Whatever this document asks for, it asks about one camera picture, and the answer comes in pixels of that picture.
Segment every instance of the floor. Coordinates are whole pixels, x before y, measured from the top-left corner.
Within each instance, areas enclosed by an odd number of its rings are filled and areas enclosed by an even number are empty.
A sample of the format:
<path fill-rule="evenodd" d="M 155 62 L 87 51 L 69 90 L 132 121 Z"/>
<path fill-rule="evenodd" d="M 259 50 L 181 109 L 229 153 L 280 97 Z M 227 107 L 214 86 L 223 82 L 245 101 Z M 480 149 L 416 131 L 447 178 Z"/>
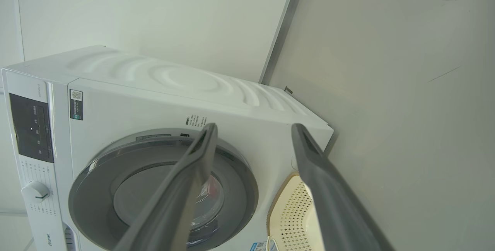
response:
<path fill-rule="evenodd" d="M 27 215 L 0 215 L 0 223 L 1 250 L 36 251 Z"/>
<path fill-rule="evenodd" d="M 299 0 L 269 85 L 335 129 L 329 159 L 398 251 L 495 248 L 494 15 Z"/>

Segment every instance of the washer door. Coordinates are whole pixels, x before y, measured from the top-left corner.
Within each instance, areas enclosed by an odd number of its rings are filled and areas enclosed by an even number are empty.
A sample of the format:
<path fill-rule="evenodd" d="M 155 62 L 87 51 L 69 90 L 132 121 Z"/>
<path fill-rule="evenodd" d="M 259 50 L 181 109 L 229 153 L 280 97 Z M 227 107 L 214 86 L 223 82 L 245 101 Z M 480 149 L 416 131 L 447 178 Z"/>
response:
<path fill-rule="evenodd" d="M 69 212 L 79 231 L 112 250 L 192 142 L 190 137 L 155 137 L 94 159 L 69 194 Z M 244 158 L 217 146 L 212 174 L 196 198 L 188 249 L 205 251 L 226 242 L 246 226 L 257 204 L 258 186 Z"/>

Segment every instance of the white washing machine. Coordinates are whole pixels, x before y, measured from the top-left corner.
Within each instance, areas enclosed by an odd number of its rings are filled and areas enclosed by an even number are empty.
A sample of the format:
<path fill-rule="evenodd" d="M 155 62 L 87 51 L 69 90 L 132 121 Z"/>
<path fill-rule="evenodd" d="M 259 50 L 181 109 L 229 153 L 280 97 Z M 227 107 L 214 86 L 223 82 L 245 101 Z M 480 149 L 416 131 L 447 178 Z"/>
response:
<path fill-rule="evenodd" d="M 22 193 L 36 247 L 112 250 L 207 123 L 212 175 L 188 249 L 249 251 L 294 170 L 290 127 L 320 148 L 333 130 L 281 89 L 104 46 L 2 69 Z"/>

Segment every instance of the white wall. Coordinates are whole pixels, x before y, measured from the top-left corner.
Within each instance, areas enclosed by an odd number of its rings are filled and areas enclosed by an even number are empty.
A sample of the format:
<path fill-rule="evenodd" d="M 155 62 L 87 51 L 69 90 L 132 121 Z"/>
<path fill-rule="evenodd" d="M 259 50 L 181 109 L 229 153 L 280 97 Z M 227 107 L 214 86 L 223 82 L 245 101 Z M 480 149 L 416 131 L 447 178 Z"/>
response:
<path fill-rule="evenodd" d="M 494 2 L 297 7 L 270 84 L 335 129 L 329 158 L 398 251 L 495 249 Z"/>
<path fill-rule="evenodd" d="M 286 0 L 19 0 L 26 60 L 102 44 L 258 82 Z"/>
<path fill-rule="evenodd" d="M 0 0 L 0 68 L 22 62 L 16 0 Z M 0 80 L 0 212 L 25 212 L 12 149 L 7 111 Z"/>
<path fill-rule="evenodd" d="M 0 68 L 22 62 L 22 41 L 19 29 L 17 0 L 0 0 Z M 21 188 L 5 110 L 3 83 L 0 80 L 0 250 L 34 251 L 31 230 L 25 214 Z"/>

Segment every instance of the control panel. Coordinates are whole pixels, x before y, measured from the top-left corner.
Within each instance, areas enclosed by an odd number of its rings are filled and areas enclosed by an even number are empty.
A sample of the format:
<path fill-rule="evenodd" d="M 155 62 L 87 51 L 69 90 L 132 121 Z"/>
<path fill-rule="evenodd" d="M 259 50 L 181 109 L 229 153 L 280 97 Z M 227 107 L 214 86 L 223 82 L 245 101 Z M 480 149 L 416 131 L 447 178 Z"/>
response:
<path fill-rule="evenodd" d="M 9 94 L 19 154 L 53 163 L 48 104 Z"/>
<path fill-rule="evenodd" d="M 53 163 L 19 155 L 22 196 L 36 249 L 67 249 Z"/>
<path fill-rule="evenodd" d="M 21 173 L 24 178 L 22 196 L 28 211 L 57 216 L 58 200 L 53 164 L 47 164 L 34 159 L 20 159 Z"/>

